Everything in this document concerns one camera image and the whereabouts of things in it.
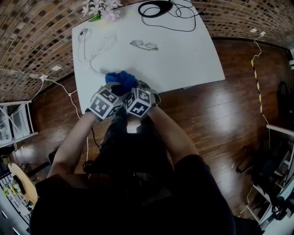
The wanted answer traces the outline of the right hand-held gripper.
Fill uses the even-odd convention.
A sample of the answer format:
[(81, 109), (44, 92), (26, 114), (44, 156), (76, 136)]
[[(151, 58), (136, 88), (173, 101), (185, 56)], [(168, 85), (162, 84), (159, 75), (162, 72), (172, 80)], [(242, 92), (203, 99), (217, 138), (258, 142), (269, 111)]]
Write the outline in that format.
[(137, 87), (132, 88), (124, 101), (124, 107), (128, 114), (141, 118), (150, 108), (160, 103), (157, 91), (151, 89), (147, 83), (137, 80)]

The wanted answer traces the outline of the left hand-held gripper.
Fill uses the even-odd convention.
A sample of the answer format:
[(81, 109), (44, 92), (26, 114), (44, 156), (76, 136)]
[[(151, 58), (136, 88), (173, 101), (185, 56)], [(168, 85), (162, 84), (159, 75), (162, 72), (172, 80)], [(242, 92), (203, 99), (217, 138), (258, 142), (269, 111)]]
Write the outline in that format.
[(120, 85), (119, 82), (106, 83), (93, 95), (89, 111), (94, 113), (99, 121), (112, 117), (123, 105)]

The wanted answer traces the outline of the blue cloth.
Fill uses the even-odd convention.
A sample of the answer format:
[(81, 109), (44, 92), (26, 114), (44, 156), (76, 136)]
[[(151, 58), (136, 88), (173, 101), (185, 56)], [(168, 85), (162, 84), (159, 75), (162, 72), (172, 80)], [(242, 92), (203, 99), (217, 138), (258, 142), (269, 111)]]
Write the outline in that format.
[(111, 90), (116, 96), (124, 96), (125, 94), (131, 92), (132, 88), (137, 87), (137, 80), (134, 75), (127, 73), (126, 71), (121, 71), (119, 73), (107, 73), (105, 75), (105, 82), (119, 82), (120, 86), (115, 87)]

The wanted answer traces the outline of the person's left forearm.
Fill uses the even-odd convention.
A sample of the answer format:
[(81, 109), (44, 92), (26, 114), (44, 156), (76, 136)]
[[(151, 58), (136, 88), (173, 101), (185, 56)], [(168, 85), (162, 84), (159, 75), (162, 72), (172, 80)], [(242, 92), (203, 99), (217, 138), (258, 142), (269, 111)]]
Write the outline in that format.
[(96, 115), (86, 112), (75, 124), (69, 135), (58, 148), (48, 177), (55, 174), (73, 174), (80, 160), (89, 131)]

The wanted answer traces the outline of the person's right forearm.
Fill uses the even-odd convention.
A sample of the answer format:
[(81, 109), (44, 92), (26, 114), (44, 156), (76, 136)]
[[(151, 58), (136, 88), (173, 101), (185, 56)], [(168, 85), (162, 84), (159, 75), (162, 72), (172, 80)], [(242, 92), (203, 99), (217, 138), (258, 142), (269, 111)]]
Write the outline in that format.
[(189, 136), (159, 106), (151, 108), (147, 115), (164, 142), (173, 164), (186, 156), (199, 154)]

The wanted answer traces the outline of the thin-framed eyeglasses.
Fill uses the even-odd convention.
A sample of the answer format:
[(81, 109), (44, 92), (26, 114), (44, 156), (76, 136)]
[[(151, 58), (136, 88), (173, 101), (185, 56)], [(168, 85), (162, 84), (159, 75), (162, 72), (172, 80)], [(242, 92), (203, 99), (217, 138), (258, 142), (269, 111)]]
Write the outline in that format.
[(147, 51), (158, 51), (158, 46), (154, 43), (144, 43), (142, 40), (133, 40), (130, 45)]

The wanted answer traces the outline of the pink flowers in pot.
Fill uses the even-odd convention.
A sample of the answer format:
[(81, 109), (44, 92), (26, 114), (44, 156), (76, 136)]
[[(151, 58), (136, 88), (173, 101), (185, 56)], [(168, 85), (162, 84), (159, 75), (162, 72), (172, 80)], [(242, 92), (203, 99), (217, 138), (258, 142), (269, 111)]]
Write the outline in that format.
[(118, 8), (123, 5), (121, 0), (85, 0), (81, 6), (81, 14), (83, 17), (90, 16), (90, 22), (101, 19), (114, 22), (120, 15)]

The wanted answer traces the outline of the person's body in black clothing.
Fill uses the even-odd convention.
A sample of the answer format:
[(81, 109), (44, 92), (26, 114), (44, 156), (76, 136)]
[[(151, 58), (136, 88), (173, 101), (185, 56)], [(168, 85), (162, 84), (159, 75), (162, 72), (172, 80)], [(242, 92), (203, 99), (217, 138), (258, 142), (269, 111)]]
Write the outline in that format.
[(104, 136), (96, 172), (119, 187), (110, 195), (40, 198), (30, 235), (236, 235), (232, 211), (198, 155), (173, 164), (148, 115), (127, 132), (120, 108)]

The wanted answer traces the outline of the black desk lamp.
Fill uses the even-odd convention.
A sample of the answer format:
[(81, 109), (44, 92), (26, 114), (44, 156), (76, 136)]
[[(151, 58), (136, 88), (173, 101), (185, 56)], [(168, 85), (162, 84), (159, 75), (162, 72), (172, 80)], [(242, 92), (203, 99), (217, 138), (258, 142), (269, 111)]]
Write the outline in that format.
[[(144, 12), (141, 11), (141, 8), (147, 5), (153, 5), (156, 6), (157, 9), (159, 9), (159, 11), (156, 14), (153, 15), (146, 15), (145, 11), (147, 11), (148, 9), (146, 9)], [(152, 0), (152, 1), (147, 1), (144, 2), (142, 4), (139, 5), (138, 7), (138, 13), (142, 16), (142, 17), (146, 17), (146, 18), (156, 18), (159, 17), (167, 12), (169, 12), (173, 7), (173, 3), (171, 2), (171, 0)]]

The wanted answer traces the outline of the white metal shelf rack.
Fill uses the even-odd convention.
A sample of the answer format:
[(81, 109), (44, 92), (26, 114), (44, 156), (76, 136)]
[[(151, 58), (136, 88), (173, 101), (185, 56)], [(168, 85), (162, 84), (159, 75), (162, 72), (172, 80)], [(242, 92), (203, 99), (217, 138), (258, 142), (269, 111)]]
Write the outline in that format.
[(31, 101), (0, 103), (0, 148), (38, 134), (34, 131), (30, 103)]

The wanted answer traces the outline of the yellow black striped tape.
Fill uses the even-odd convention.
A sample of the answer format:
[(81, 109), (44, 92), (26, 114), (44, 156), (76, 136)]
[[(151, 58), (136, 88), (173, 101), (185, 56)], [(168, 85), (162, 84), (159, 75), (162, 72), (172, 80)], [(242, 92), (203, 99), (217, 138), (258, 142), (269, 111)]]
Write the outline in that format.
[(252, 69), (253, 69), (253, 72), (254, 72), (254, 78), (256, 80), (256, 85), (257, 85), (257, 90), (258, 90), (258, 98), (259, 98), (259, 104), (260, 104), (260, 115), (262, 116), (263, 115), (263, 107), (262, 107), (262, 100), (261, 100), (260, 85), (259, 85), (259, 81), (258, 81), (258, 78), (257, 78), (256, 69), (254, 67), (253, 58), (251, 59), (250, 62), (251, 62), (251, 66), (252, 66)]

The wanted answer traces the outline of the white office desk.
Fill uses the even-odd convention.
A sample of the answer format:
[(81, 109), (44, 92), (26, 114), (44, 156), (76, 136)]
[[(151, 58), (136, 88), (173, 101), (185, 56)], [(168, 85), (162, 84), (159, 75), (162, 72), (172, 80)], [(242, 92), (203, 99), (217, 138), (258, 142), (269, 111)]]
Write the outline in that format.
[[(279, 145), (266, 159), (263, 166), (253, 175), (253, 187), (270, 203), (263, 216), (260, 219), (256, 219), (260, 225), (265, 223), (270, 217), (278, 220), (286, 207), (287, 198), (294, 189), (294, 131), (270, 124), (266, 127), (269, 130), (293, 137), (293, 147), (291, 158), (289, 161), (286, 161), (279, 156), (279, 153), (286, 148), (282, 148)], [(270, 177), (274, 174), (278, 175), (277, 169), (282, 163), (287, 165), (288, 169), (286, 174), (281, 176), (282, 180), (278, 184), (281, 190), (276, 194), (271, 186)]]

